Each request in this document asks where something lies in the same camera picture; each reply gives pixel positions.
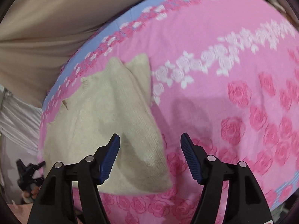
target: pink bedsheet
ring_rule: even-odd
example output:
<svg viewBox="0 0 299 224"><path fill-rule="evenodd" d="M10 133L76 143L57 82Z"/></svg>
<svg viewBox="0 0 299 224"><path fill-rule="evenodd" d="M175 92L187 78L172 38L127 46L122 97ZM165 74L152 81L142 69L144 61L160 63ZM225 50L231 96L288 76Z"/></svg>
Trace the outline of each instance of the pink bedsheet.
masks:
<svg viewBox="0 0 299 224"><path fill-rule="evenodd" d="M147 53L151 110L173 188L142 197L101 194L111 223L190 223L202 187L180 149L184 132L224 162L246 161L270 208L277 207L299 187L298 32L262 0L165 0L144 13L152 16L122 25L65 79L43 112L40 149L47 123L81 77L103 70L112 56L125 63ZM227 191L226 182L217 224ZM77 190L74 199L80 205Z"/></svg>

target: cream knit sweater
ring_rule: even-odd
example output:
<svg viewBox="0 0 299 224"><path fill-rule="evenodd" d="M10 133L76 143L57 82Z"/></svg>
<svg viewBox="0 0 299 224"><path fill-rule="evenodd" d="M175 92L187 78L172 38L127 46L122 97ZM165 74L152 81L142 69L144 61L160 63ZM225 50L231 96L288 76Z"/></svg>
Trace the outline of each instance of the cream knit sweater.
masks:
<svg viewBox="0 0 299 224"><path fill-rule="evenodd" d="M121 147L99 191L148 194L171 188L161 133L149 108L147 56L140 54L127 64L111 58L104 71L81 82L47 126L45 174L57 161L72 164L93 155L117 133Z"/></svg>

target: white floral pattern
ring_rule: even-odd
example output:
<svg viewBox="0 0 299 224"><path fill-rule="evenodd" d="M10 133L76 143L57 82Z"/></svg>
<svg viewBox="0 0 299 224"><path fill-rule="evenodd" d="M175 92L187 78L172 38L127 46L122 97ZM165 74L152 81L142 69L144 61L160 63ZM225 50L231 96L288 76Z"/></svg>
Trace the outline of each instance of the white floral pattern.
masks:
<svg viewBox="0 0 299 224"><path fill-rule="evenodd" d="M159 13L165 10L165 7L163 5L158 6L157 8L155 8L155 12Z"/></svg>
<svg viewBox="0 0 299 224"><path fill-rule="evenodd" d="M86 59L87 57L89 57L90 56L90 52L88 52L87 54L86 54L86 56L84 57L84 59Z"/></svg>
<svg viewBox="0 0 299 224"><path fill-rule="evenodd" d="M146 7L142 10L143 13L148 13L150 12L150 10L152 9L152 7Z"/></svg>
<svg viewBox="0 0 299 224"><path fill-rule="evenodd" d="M77 75L79 73L79 71L80 71L80 67L77 68L75 74Z"/></svg>
<svg viewBox="0 0 299 224"><path fill-rule="evenodd" d="M72 86L75 85L76 81L77 81L77 78L75 78L75 80L72 82Z"/></svg>
<svg viewBox="0 0 299 224"><path fill-rule="evenodd" d="M129 25L129 22L125 22L122 25L120 25L119 28L122 29L122 28L124 28L124 27L126 27L128 25Z"/></svg>
<svg viewBox="0 0 299 224"><path fill-rule="evenodd" d="M111 43L112 43L115 39L116 39L115 37L112 37L110 40L108 40L108 42L107 42L108 46L111 45Z"/></svg>
<svg viewBox="0 0 299 224"><path fill-rule="evenodd" d="M109 47L109 48L106 50L106 52L104 53L104 56L107 56L111 51L112 51L112 48Z"/></svg>
<svg viewBox="0 0 299 224"><path fill-rule="evenodd" d="M240 64L240 51L250 49L253 54L259 51L258 45L266 46L269 43L270 49L277 49L279 37L284 39L286 35L295 37L295 28L287 21L280 23L271 21L271 23L261 24L261 27L251 32L242 28L239 33L231 32L224 37L218 37L218 43L209 46L200 54L200 59L195 54L183 52L172 64L169 60L156 71L152 76L156 78L157 83L153 84L152 101L156 104L161 103L160 96L165 92L164 83L171 87L173 83L180 84L185 89L188 84L192 84L194 79L189 75L192 71L201 71L208 73L209 68L218 61L219 68L216 70L217 76L229 76L229 71L233 69L235 63Z"/></svg>
<svg viewBox="0 0 299 224"><path fill-rule="evenodd" d="M90 60L94 60L96 57L97 57L97 54L93 54L93 55L90 57Z"/></svg>
<svg viewBox="0 0 299 224"><path fill-rule="evenodd" d="M138 28L141 24L142 22L135 22L132 26L133 28Z"/></svg>
<svg viewBox="0 0 299 224"><path fill-rule="evenodd" d="M106 42L106 40L109 38L109 36L105 36L103 39L102 39L102 43Z"/></svg>
<svg viewBox="0 0 299 224"><path fill-rule="evenodd" d="M157 20L163 20L167 18L167 13L160 13L156 16Z"/></svg>

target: pink fabric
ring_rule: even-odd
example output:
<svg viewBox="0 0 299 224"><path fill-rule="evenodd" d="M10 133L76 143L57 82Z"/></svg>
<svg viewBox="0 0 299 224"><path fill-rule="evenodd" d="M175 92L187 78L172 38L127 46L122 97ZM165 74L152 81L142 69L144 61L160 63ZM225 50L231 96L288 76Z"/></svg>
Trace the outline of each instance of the pink fabric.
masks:
<svg viewBox="0 0 299 224"><path fill-rule="evenodd" d="M74 68L43 112L40 149L46 124L81 77L103 70L112 56L127 62L147 53L151 110L173 188L142 197L101 194L111 223L190 223L202 187L180 149L184 132L224 162L246 161L274 208L299 185L298 32L262 0L167 1L123 25ZM217 224L227 191L225 182ZM78 190L74 199L79 206Z"/></svg>

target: beige curtain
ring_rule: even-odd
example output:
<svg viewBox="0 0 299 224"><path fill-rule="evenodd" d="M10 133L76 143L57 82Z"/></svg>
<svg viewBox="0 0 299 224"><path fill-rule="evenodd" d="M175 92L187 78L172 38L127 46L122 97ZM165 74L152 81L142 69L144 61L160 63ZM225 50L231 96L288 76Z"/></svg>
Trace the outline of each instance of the beige curtain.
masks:
<svg viewBox="0 0 299 224"><path fill-rule="evenodd" d="M37 107L60 67L109 18L140 0L16 0L0 24L0 84Z"/></svg>

